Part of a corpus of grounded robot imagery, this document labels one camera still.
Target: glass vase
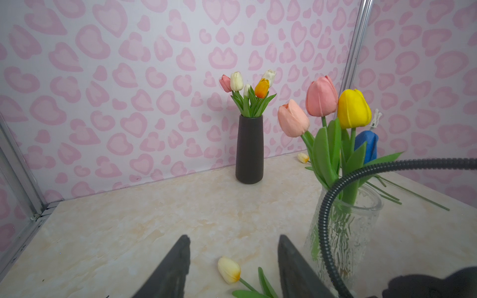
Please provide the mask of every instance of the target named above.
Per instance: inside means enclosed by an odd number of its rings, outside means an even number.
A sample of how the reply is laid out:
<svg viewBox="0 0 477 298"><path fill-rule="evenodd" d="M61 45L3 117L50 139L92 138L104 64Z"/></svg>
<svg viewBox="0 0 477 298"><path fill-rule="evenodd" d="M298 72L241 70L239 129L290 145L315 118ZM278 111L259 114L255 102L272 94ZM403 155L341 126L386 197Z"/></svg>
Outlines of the glass vase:
<svg viewBox="0 0 477 298"><path fill-rule="evenodd" d="M334 288L321 257L318 237L318 214L325 194L326 190L323 189L305 241L303 256L326 287ZM333 202L328 228L330 246L334 262L349 289L353 287L358 266L382 208L383 202L378 193L366 185L358 189L354 206L339 199Z"/></svg>

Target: tulip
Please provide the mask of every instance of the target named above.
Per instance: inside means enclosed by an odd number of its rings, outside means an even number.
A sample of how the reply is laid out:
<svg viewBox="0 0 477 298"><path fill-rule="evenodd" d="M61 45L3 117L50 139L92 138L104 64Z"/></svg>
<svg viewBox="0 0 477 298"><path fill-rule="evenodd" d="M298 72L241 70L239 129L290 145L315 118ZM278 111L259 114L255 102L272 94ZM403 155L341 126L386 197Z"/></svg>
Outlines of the tulip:
<svg viewBox="0 0 477 298"><path fill-rule="evenodd" d="M230 87L230 78L226 75L222 75L222 78L218 81L225 92L232 92Z"/></svg>
<svg viewBox="0 0 477 298"><path fill-rule="evenodd" d="M252 87L250 84L245 85L245 87L243 88L243 97L248 97L249 96L250 87Z"/></svg>
<svg viewBox="0 0 477 298"><path fill-rule="evenodd" d="M240 91L243 89L242 74L240 72L234 72L230 76L230 88L233 91Z"/></svg>
<svg viewBox="0 0 477 298"><path fill-rule="evenodd" d="M315 117L324 117L336 111L338 93L329 76L319 77L306 92L306 110Z"/></svg>
<svg viewBox="0 0 477 298"><path fill-rule="evenodd" d="M307 115L293 99L278 109L278 123L283 132L292 138L301 136L310 127Z"/></svg>
<svg viewBox="0 0 477 298"><path fill-rule="evenodd" d="M268 80L271 87L273 85L273 81L275 80L276 74L277 74L276 72L269 69L263 74L262 79Z"/></svg>
<svg viewBox="0 0 477 298"><path fill-rule="evenodd" d="M255 86L255 96L258 98L265 98L270 88L269 80L261 79L260 82Z"/></svg>
<svg viewBox="0 0 477 298"><path fill-rule="evenodd" d="M310 160L310 158L305 153L300 152L300 153L298 153L298 160L302 164L306 164Z"/></svg>
<svg viewBox="0 0 477 298"><path fill-rule="evenodd" d="M224 280L229 284L236 283L240 280L242 269L240 265L228 257L221 257L217 263L218 271Z"/></svg>
<svg viewBox="0 0 477 298"><path fill-rule="evenodd" d="M364 163L375 160L377 158L378 135L370 130L362 131L356 136L354 142L354 150L358 149L364 142L366 142L366 155L364 156Z"/></svg>
<svg viewBox="0 0 477 298"><path fill-rule="evenodd" d="M371 121L371 109L361 91L343 91L338 101L338 118L342 129L366 126Z"/></svg>

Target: peach tulip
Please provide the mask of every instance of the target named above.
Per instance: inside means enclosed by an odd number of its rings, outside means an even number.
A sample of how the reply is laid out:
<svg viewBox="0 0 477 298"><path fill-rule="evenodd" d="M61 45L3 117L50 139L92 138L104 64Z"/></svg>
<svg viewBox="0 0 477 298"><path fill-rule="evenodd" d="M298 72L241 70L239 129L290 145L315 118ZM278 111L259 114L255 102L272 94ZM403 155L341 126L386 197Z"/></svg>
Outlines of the peach tulip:
<svg viewBox="0 0 477 298"><path fill-rule="evenodd" d="M324 117L336 111L338 93L329 76L319 77L306 92L306 110L315 117Z"/></svg>
<svg viewBox="0 0 477 298"><path fill-rule="evenodd" d="M230 78L226 75L222 75L222 78L218 81L225 92L232 92L230 87Z"/></svg>
<svg viewBox="0 0 477 298"><path fill-rule="evenodd" d="M278 123L283 132L292 138L301 136L310 127L307 115L293 99L278 109Z"/></svg>

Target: wallpaper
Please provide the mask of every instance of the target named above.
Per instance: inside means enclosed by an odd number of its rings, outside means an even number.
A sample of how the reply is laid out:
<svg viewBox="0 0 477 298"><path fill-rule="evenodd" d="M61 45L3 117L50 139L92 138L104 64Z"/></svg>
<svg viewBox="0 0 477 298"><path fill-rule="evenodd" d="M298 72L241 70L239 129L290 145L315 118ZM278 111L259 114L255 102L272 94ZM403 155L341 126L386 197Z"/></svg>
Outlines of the wallpaper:
<svg viewBox="0 0 477 298"><path fill-rule="evenodd" d="M0 112L48 202L234 164L239 112L218 83L234 71L251 84L277 71L265 156L302 150L278 107L293 98L305 108L318 76L339 90L358 6L2 1Z"/></svg>
<svg viewBox="0 0 477 298"><path fill-rule="evenodd" d="M477 157L477 2L377 0L354 83L372 110L378 155ZM477 207L477 173L402 174Z"/></svg>

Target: tulip stem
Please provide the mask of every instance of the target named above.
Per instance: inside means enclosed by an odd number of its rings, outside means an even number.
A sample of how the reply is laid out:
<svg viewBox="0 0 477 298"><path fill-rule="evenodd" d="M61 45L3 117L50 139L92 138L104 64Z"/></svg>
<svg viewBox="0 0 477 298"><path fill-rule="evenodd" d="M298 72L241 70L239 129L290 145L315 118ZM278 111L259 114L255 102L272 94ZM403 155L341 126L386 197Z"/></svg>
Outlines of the tulip stem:
<svg viewBox="0 0 477 298"><path fill-rule="evenodd" d="M254 289L251 285L249 285L248 282L244 281L243 278L240 278L240 282L242 284L244 284L246 287L248 287L250 289L250 291L253 291L253 292L258 292L256 289Z"/></svg>

